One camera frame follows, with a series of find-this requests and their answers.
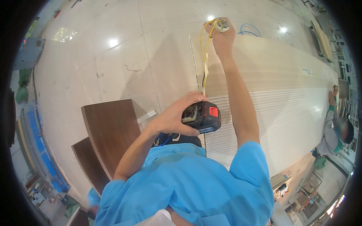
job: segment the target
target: red button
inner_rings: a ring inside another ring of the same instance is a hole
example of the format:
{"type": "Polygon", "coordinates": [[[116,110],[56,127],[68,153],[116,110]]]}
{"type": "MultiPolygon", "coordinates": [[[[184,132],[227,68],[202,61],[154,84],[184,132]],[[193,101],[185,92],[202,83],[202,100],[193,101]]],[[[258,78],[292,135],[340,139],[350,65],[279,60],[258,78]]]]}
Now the red button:
{"type": "Polygon", "coordinates": [[[209,114],[214,117],[219,117],[218,109],[216,107],[210,107],[209,114]]]}

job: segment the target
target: ribbed panel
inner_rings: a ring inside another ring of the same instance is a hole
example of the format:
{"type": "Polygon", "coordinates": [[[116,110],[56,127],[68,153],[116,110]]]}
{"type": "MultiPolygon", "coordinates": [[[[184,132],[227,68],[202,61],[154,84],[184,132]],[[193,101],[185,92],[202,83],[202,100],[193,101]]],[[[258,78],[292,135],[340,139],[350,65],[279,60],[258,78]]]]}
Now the ribbed panel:
{"type": "MultiPolygon", "coordinates": [[[[310,152],[321,140],[328,111],[328,89],[251,92],[270,176],[310,152]]],[[[221,113],[221,128],[205,134],[207,157],[227,169],[237,150],[228,96],[209,98],[221,113]]]]}

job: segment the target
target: white tile floor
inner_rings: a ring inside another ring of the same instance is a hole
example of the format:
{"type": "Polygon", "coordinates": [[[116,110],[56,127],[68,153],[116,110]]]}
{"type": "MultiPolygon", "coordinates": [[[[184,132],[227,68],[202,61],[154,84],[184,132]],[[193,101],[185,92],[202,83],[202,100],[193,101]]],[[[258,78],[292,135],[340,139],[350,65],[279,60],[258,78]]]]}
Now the white tile floor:
{"type": "Polygon", "coordinates": [[[315,19],[299,0],[83,0],[71,9],[73,3],[42,33],[35,82],[47,143],[70,195],[85,206],[91,185],[71,149],[88,136],[81,106],[131,98],[140,117],[197,90],[189,34],[209,16],[228,17],[237,31],[251,23],[263,38],[317,56],[309,32],[315,19]]]}

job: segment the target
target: yellow wire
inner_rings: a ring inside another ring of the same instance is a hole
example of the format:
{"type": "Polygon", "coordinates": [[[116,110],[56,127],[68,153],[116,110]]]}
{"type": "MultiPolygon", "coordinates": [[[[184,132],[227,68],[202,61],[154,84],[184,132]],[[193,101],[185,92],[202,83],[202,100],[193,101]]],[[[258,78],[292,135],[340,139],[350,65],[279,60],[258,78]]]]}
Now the yellow wire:
{"type": "Polygon", "coordinates": [[[202,39],[202,33],[203,33],[203,30],[205,29],[205,27],[210,23],[210,22],[213,22],[214,20],[210,20],[209,22],[207,22],[204,27],[202,28],[201,30],[201,34],[200,34],[200,48],[201,48],[201,53],[202,53],[202,57],[204,59],[204,63],[206,62],[206,59],[205,59],[205,55],[203,54],[203,51],[202,51],[202,44],[201,44],[201,39],[202,39]]]}
{"type": "MultiPolygon", "coordinates": [[[[221,22],[221,21],[222,21],[222,19],[217,20],[217,21],[212,25],[212,28],[211,28],[211,31],[210,31],[210,34],[209,34],[209,38],[208,38],[207,43],[206,43],[206,54],[209,53],[209,43],[210,43],[212,31],[214,30],[216,24],[219,23],[219,22],[221,22]]],[[[207,76],[205,76],[205,80],[204,80],[203,87],[205,87],[205,85],[206,85],[206,79],[207,79],[207,76]]]]}

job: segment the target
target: large white board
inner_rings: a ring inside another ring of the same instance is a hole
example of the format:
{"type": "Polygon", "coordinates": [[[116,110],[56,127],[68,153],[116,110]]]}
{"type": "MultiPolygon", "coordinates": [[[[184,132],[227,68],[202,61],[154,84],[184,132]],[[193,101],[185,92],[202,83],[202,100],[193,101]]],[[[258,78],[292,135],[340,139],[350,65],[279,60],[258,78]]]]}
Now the large white board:
{"type": "MultiPolygon", "coordinates": [[[[202,37],[207,42],[207,34],[202,37]]],[[[199,89],[204,73],[199,35],[190,35],[199,89]]],[[[328,111],[328,91],[338,75],[317,58],[278,41],[236,35],[233,57],[252,96],[260,143],[270,176],[288,168],[321,140],[328,111]]],[[[222,125],[205,134],[207,157],[227,169],[237,150],[225,75],[209,46],[206,93],[221,112],[222,125]]]]}

